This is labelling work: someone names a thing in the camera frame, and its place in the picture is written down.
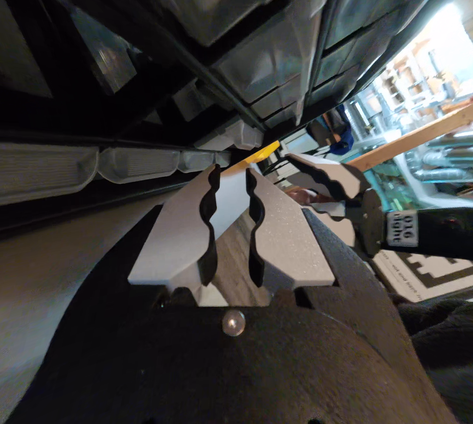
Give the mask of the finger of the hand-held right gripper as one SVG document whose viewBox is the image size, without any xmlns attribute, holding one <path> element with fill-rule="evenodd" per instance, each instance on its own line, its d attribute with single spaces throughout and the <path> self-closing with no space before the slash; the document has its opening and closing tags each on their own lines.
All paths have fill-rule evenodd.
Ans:
<svg viewBox="0 0 473 424">
<path fill-rule="evenodd" d="M 346 218 L 344 202 L 312 203 L 308 208 L 344 243 L 355 243 L 355 230 L 351 220 Z"/>
<path fill-rule="evenodd" d="M 286 160 L 298 172 L 287 179 L 300 188 L 316 191 L 335 201 L 362 198 L 371 189 L 364 174 L 350 165 L 322 156 L 289 153 Z"/>
</svg>

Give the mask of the wooden beam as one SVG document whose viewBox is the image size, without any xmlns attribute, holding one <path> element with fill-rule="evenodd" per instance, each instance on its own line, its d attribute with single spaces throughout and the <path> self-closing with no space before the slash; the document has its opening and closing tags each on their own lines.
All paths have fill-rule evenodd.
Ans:
<svg viewBox="0 0 473 424">
<path fill-rule="evenodd" d="M 390 160 L 402 153 L 410 151 L 424 143 L 430 142 L 436 137 L 443 136 L 460 127 L 471 124 L 473 121 L 473 104 L 457 109 L 443 118 L 435 120 L 405 134 L 394 141 L 391 141 L 379 148 L 376 148 L 364 155 L 346 163 L 361 172 Z"/>
</svg>

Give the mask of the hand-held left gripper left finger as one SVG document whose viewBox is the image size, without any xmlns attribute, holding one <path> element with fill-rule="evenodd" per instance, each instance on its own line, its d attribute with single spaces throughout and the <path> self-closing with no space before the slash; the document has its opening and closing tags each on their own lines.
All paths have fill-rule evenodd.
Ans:
<svg viewBox="0 0 473 424">
<path fill-rule="evenodd" d="M 129 273 L 131 285 L 201 293 L 210 284 L 218 264 L 210 219 L 217 209 L 220 173 L 218 164 L 211 165 L 164 203 Z"/>
</svg>

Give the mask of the black bag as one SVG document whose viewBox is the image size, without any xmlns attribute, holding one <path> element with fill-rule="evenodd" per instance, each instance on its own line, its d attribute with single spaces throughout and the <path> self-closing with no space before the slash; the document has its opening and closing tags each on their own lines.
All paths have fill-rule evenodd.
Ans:
<svg viewBox="0 0 473 424">
<path fill-rule="evenodd" d="M 336 142 L 333 132 L 321 116 L 312 120 L 306 126 L 306 131 L 320 147 L 329 146 Z"/>
</svg>

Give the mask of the yellow plastic bin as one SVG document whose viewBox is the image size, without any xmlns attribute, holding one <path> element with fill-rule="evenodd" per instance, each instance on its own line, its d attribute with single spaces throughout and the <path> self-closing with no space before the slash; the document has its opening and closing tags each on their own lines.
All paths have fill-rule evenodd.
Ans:
<svg viewBox="0 0 473 424">
<path fill-rule="evenodd" d="M 236 163 L 232 167 L 229 167 L 228 171 L 241 171 L 245 170 L 251 166 L 253 163 L 259 163 L 267 159 L 271 154 L 273 154 L 281 146 L 279 141 L 275 141 L 264 148 L 261 148 L 256 153 L 247 156 L 244 160 Z"/>
</svg>

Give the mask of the black framed marker sign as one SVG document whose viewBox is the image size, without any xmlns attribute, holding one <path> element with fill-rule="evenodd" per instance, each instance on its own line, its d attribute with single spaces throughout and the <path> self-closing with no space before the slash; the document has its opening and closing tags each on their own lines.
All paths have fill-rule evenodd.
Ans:
<svg viewBox="0 0 473 424">
<path fill-rule="evenodd" d="M 472 300 L 472 261 L 381 250 L 370 263 L 390 292 L 411 302 Z"/>
</svg>

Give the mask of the blue cloth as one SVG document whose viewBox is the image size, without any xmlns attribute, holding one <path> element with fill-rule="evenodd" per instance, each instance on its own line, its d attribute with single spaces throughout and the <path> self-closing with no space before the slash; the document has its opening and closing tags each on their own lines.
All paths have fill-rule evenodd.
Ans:
<svg viewBox="0 0 473 424">
<path fill-rule="evenodd" d="M 330 153 L 333 155 L 346 155 L 352 150 L 354 137 L 352 135 L 352 126 L 345 113 L 343 104 L 332 108 L 328 112 L 329 127 L 334 135 L 335 142 L 330 145 Z"/>
</svg>

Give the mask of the person's right hand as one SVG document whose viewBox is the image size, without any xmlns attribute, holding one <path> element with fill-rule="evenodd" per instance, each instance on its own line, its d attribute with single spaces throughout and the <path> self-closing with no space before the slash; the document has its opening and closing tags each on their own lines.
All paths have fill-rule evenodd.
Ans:
<svg viewBox="0 0 473 424">
<path fill-rule="evenodd" d="M 320 202 L 319 194 L 311 190 L 296 187 L 286 190 L 285 193 L 301 206 L 310 206 L 311 204 Z"/>
</svg>

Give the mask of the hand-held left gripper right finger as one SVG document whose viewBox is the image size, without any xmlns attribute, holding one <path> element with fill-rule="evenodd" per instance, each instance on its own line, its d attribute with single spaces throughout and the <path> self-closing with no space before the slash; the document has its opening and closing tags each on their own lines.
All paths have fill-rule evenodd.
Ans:
<svg viewBox="0 0 473 424">
<path fill-rule="evenodd" d="M 257 287 L 332 286 L 335 276 L 301 207 L 253 168 L 246 170 L 249 274 Z"/>
</svg>

